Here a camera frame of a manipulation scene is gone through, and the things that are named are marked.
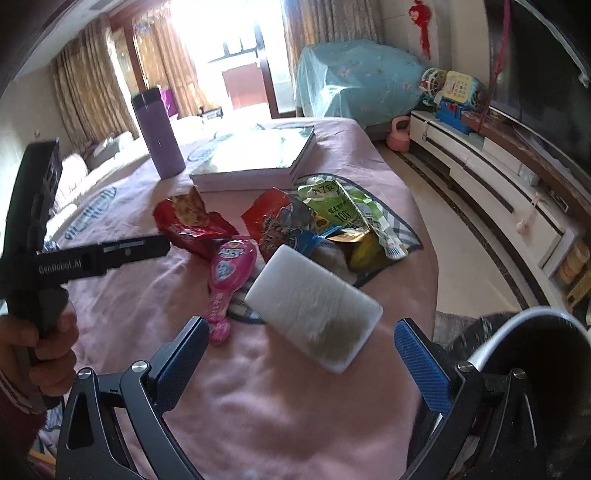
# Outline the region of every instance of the red snack bag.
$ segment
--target red snack bag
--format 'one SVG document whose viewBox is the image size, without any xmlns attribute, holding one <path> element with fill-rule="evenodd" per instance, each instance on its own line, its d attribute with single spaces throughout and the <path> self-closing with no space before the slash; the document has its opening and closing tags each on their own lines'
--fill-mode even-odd
<svg viewBox="0 0 591 480">
<path fill-rule="evenodd" d="M 242 214 L 248 233 L 258 244 L 269 229 L 269 224 L 279 216 L 283 207 L 289 207 L 289 196 L 279 189 L 272 188 L 257 198 L 252 206 Z"/>
<path fill-rule="evenodd" d="M 163 200 L 154 209 L 158 230 L 179 248 L 211 261 L 220 243 L 238 231 L 217 212 L 207 213 L 195 187 L 188 194 Z"/>
<path fill-rule="evenodd" d="M 308 257 L 321 240 L 316 235 L 312 210 L 298 198 L 275 188 L 257 198 L 242 220 L 265 262 L 281 245 L 289 245 Z"/>
</svg>

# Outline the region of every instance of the television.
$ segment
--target television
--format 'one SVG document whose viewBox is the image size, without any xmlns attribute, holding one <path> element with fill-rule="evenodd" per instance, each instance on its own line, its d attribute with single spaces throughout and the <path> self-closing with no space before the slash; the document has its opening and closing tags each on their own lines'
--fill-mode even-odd
<svg viewBox="0 0 591 480">
<path fill-rule="evenodd" d="M 485 0 L 491 72 L 501 50 L 504 0 Z M 504 70 L 491 107 L 544 140 L 591 191 L 591 1 L 512 0 Z"/>
</svg>

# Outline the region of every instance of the blue bed cover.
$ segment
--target blue bed cover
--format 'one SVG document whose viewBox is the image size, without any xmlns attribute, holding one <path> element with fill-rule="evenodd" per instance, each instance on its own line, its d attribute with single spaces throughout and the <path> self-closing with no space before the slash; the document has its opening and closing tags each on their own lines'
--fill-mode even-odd
<svg viewBox="0 0 591 480">
<path fill-rule="evenodd" d="M 319 43 L 302 51 L 295 102 L 305 116 L 348 117 L 365 128 L 412 110 L 424 71 L 410 53 L 369 40 Z"/>
</svg>

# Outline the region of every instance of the pink kettlebell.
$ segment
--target pink kettlebell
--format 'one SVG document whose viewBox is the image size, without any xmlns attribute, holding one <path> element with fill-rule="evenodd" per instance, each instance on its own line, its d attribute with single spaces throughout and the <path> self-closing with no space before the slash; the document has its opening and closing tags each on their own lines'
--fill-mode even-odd
<svg viewBox="0 0 591 480">
<path fill-rule="evenodd" d="M 398 124 L 408 122 L 408 126 L 403 129 L 398 128 Z M 386 145 L 395 152 L 407 152 L 410 150 L 410 117 L 399 116 L 392 120 L 392 132 L 386 138 Z"/>
</svg>

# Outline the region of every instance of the metal screw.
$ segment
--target metal screw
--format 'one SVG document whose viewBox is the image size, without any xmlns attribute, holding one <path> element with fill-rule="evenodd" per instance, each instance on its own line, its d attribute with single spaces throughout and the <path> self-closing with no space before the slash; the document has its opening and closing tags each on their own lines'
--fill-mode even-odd
<svg viewBox="0 0 591 480">
<path fill-rule="evenodd" d="M 137 374 L 143 372 L 144 370 L 146 370 L 146 368 L 148 368 L 148 364 L 143 360 L 140 360 L 139 362 L 136 362 L 133 365 L 131 365 L 131 369 Z"/>
<path fill-rule="evenodd" d="M 84 380 L 85 378 L 88 378 L 89 376 L 92 375 L 92 371 L 90 370 L 90 368 L 83 368 L 82 370 L 80 370 L 78 372 L 78 378 Z"/>
<path fill-rule="evenodd" d="M 474 371 L 474 365 L 470 362 L 458 362 L 457 367 L 459 368 L 460 372 L 464 372 L 468 374 Z"/>
<path fill-rule="evenodd" d="M 524 380 L 527 378 L 527 374 L 521 368 L 516 368 L 513 371 L 513 375 L 515 376 L 515 378 L 519 378 L 520 380 Z"/>
</svg>

